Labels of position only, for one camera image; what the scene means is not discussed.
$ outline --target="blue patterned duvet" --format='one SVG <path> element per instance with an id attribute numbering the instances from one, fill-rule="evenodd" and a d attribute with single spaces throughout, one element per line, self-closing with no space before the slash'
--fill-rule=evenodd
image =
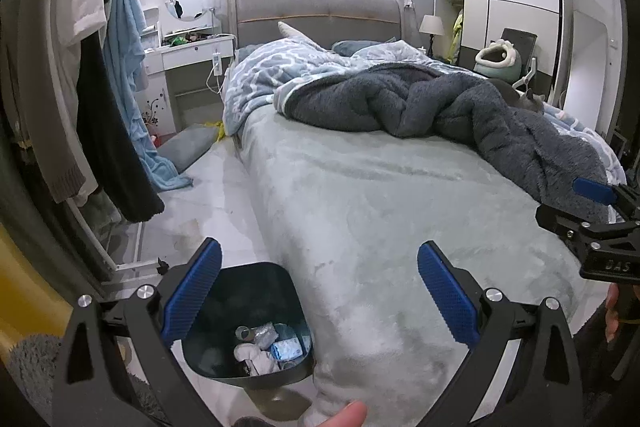
<path id="1" fill-rule="evenodd" d="M 270 42 L 238 64 L 228 79 L 223 120 L 228 135 L 234 135 L 258 107 L 273 103 L 282 112 L 287 91 L 294 84 L 329 76 L 363 71 L 384 62 L 412 62 L 434 73 L 475 73 L 426 57 L 404 41 L 364 48 L 353 57 L 340 57 L 311 40 L 299 37 Z M 598 152 L 611 184 L 626 183 L 625 173 L 609 145 L 594 131 L 564 111 L 545 103 L 545 118 L 558 133 L 578 137 Z"/>
<path id="2" fill-rule="evenodd" d="M 281 39 L 261 46 L 233 70 L 225 93 L 225 131 L 228 135 L 238 132 L 253 110 L 273 103 L 276 90 L 292 80 L 299 83 L 354 73 L 384 62 L 413 62 L 439 74 L 469 73 L 429 58 L 404 41 L 370 46 L 353 57 L 340 57 L 309 40 Z"/>

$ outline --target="gray upholstered headboard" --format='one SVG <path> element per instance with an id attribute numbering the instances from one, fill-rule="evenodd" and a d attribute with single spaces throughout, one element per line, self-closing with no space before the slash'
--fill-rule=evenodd
<path id="1" fill-rule="evenodd" d="M 398 0 L 227 0 L 238 47 L 281 39 L 278 21 L 325 49 L 341 40 L 384 42 L 404 38 Z"/>

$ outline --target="power cord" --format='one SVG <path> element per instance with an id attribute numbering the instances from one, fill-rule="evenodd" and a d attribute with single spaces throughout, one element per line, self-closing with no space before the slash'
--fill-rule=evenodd
<path id="1" fill-rule="evenodd" d="M 217 39 L 218 37 L 231 37 L 233 39 L 232 47 L 233 47 L 233 51 L 234 51 L 234 55 L 235 55 L 236 54 L 236 45 L 237 45 L 237 42 L 238 42 L 238 38 L 235 35 L 233 35 L 233 33 L 218 33 L 213 38 Z M 211 68 L 211 71 L 209 71 L 209 76 L 207 77 L 207 81 L 205 82 L 205 85 L 207 86 L 207 89 L 209 89 L 212 93 L 222 94 L 222 86 L 220 86 L 220 76 L 219 75 L 216 75 L 216 85 L 218 86 L 218 90 L 215 90 L 211 86 L 209 86 L 209 81 L 211 79 L 211 75 L 213 74 L 215 69 L 216 68 L 213 67 L 213 68 Z"/>
<path id="2" fill-rule="evenodd" d="M 211 79 L 211 75 L 213 74 L 213 71 L 215 69 L 216 68 L 211 68 L 211 71 L 209 71 L 209 76 L 207 77 L 207 82 L 205 82 L 205 85 L 207 86 L 207 89 L 209 89 L 211 92 L 213 92 L 215 94 L 221 94 L 222 93 L 222 87 L 220 86 L 220 77 L 218 75 L 216 75 L 216 85 L 218 86 L 218 90 L 216 91 L 211 86 L 209 86 L 209 80 Z"/>

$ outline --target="vanity table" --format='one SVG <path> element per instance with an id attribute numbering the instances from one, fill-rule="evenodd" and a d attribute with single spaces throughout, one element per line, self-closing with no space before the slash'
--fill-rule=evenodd
<path id="1" fill-rule="evenodd" d="M 149 117 L 157 120 L 153 133 L 162 138 L 191 123 L 218 120 L 221 100 L 209 90 L 206 80 L 214 53 L 220 54 L 223 68 L 233 57 L 233 37 L 220 36 L 174 47 L 160 43 L 170 36 L 196 30 L 218 33 L 220 22 L 215 12 L 220 0 L 140 1 L 148 25 L 144 45 L 152 48 L 143 62 L 148 87 L 135 94 L 145 121 Z M 214 76 L 209 86 L 216 89 Z"/>
<path id="2" fill-rule="evenodd" d="M 233 37 L 216 37 L 174 47 L 163 46 L 145 55 L 143 68 L 148 78 L 148 87 L 137 92 L 135 97 L 142 113 L 149 112 L 153 107 L 158 119 L 158 136 L 175 134 L 182 130 L 180 116 L 175 112 L 179 97 L 209 91 L 205 85 L 206 76 L 199 79 L 199 84 L 202 85 L 195 89 L 191 85 L 186 89 L 181 88 L 179 82 L 174 82 L 171 89 L 168 89 L 166 72 L 200 62 L 208 62 L 207 67 L 210 70 L 213 53 L 219 53 L 221 58 L 232 58 Z"/>

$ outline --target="trash can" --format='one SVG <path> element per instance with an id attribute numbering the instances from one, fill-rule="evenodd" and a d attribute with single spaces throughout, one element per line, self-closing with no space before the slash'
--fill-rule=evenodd
<path id="1" fill-rule="evenodd" d="M 234 357 L 240 326 L 282 323 L 307 328 L 289 273 L 278 264 L 255 263 L 220 270 L 182 341 L 184 359 L 197 374 L 246 389 L 273 389 L 303 380 L 313 371 L 313 346 L 300 363 L 269 375 L 248 377 Z"/>

